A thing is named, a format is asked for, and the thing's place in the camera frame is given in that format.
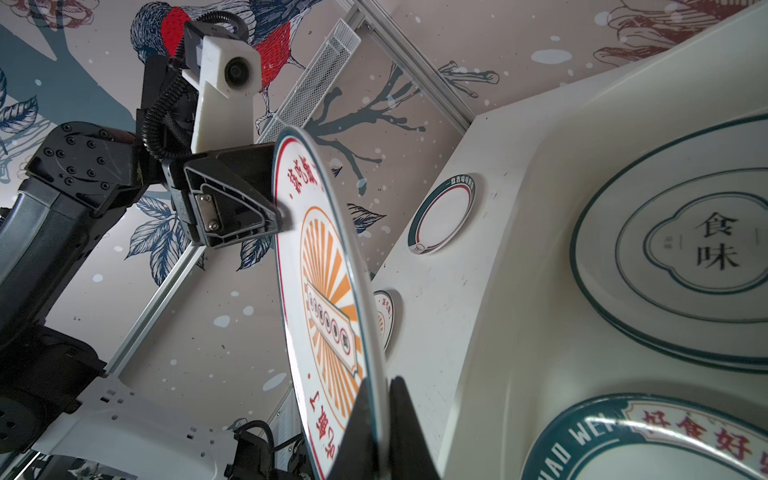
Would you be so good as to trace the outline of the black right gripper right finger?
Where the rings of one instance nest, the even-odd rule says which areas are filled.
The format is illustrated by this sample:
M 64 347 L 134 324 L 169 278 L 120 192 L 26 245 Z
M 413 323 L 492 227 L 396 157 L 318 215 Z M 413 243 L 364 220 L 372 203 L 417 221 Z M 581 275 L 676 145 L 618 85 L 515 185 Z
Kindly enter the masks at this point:
M 391 478 L 440 480 L 402 377 L 390 383 L 389 405 Z

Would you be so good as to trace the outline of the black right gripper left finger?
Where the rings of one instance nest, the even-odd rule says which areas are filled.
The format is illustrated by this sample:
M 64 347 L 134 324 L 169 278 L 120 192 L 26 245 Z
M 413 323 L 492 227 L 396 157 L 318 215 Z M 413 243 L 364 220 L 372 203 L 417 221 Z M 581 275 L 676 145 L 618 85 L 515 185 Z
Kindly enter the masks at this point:
M 329 480 L 371 480 L 378 468 L 369 380 L 360 385 Z

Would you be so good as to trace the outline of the white plate black emblem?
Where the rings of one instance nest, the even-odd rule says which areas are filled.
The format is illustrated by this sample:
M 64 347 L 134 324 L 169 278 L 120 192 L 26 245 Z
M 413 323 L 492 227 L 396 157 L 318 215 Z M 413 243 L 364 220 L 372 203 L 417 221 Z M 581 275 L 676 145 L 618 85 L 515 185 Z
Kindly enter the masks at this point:
M 767 370 L 767 118 L 674 140 L 589 200 L 574 280 L 609 324 L 694 364 Z

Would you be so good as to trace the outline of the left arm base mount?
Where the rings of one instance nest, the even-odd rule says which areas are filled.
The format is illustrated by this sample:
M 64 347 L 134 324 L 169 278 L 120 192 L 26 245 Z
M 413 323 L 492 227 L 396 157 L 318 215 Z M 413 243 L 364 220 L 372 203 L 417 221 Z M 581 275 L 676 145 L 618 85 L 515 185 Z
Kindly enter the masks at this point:
M 232 426 L 237 448 L 232 463 L 224 470 L 226 479 L 314 479 L 303 434 L 276 444 L 269 424 L 263 420 L 246 421 Z M 276 455 L 291 450 L 287 467 L 277 466 Z

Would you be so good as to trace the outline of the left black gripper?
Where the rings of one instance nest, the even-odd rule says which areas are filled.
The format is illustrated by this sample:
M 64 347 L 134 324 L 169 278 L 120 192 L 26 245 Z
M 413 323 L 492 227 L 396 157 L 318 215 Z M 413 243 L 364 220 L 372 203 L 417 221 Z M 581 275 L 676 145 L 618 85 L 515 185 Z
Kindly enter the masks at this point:
M 274 151 L 269 142 L 163 162 L 173 206 L 193 245 L 220 249 L 280 232 Z

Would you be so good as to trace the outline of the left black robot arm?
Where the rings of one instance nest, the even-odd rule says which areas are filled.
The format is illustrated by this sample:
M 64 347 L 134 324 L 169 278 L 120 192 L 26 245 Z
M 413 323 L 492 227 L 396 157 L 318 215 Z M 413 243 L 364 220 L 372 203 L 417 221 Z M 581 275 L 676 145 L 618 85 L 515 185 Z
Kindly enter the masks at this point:
M 87 122 L 54 128 L 1 222 L 1 449 L 30 448 L 105 376 L 87 343 L 46 315 L 103 236 L 153 184 L 167 186 L 194 245 L 265 238 L 281 220 L 273 143 L 156 160 L 133 133 Z

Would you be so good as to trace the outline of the green rim plate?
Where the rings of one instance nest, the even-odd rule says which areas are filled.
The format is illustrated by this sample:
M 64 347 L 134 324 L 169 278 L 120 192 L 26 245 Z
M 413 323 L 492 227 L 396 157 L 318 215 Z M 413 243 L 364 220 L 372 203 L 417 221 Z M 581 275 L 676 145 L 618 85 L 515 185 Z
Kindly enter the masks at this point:
M 704 405 L 611 394 L 561 412 L 533 444 L 524 479 L 764 479 L 767 432 Z

